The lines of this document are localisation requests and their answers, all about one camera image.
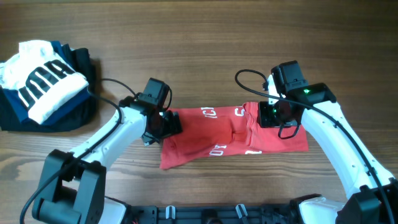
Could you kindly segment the black folded garment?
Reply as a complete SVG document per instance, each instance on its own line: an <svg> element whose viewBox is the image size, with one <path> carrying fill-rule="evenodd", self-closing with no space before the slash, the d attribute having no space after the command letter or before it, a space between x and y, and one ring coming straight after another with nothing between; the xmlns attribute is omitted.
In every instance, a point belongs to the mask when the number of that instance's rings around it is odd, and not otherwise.
<svg viewBox="0 0 398 224"><path fill-rule="evenodd" d="M58 41L51 42L52 47L61 58L75 71L84 75L95 90L96 69L92 64L86 48L72 50L68 44L61 45ZM98 100L83 89L43 124L38 124L27 116L27 111L19 100L17 91L1 89L1 130L17 132L56 133L72 131L88 124L98 109Z"/></svg>

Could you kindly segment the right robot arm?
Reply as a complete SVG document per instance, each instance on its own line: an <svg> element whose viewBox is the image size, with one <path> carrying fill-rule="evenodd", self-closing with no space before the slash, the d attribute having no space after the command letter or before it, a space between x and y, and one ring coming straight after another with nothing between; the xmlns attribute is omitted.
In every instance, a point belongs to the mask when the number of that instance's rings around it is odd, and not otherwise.
<svg viewBox="0 0 398 224"><path fill-rule="evenodd" d="M368 151L324 83L291 90L268 82L267 114L280 128L295 121L316 140L336 170L346 203L321 195L293 202L300 223L397 223L397 179Z"/></svg>

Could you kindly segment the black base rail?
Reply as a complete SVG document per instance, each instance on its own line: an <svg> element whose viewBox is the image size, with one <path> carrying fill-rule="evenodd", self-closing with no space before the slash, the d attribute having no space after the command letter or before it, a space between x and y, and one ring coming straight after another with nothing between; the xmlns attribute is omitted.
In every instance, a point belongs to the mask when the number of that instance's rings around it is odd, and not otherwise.
<svg viewBox="0 0 398 224"><path fill-rule="evenodd" d="M284 224L299 223L287 204L230 207L129 206L122 223L127 224Z"/></svg>

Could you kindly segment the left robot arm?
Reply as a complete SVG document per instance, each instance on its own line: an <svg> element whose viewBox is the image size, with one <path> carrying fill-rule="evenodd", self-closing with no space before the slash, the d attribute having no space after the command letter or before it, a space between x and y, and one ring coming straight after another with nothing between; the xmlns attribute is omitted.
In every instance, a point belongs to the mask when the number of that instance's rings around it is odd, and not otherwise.
<svg viewBox="0 0 398 224"><path fill-rule="evenodd" d="M129 96L86 143L69 152L53 150L26 203L32 217L44 223L134 223L131 205L105 195L106 174L136 139L150 145L182 132L178 113L165 110L163 102Z"/></svg>

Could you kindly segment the red t-shirt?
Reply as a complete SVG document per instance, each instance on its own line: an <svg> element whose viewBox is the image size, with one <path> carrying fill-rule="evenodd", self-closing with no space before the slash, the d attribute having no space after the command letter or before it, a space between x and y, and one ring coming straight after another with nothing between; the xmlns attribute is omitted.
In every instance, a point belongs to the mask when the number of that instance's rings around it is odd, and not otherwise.
<svg viewBox="0 0 398 224"><path fill-rule="evenodd" d="M164 139L160 168L167 170L202 157L308 151L303 127L294 137L281 139L279 128L260 127L257 109L257 102L173 109L182 132Z"/></svg>

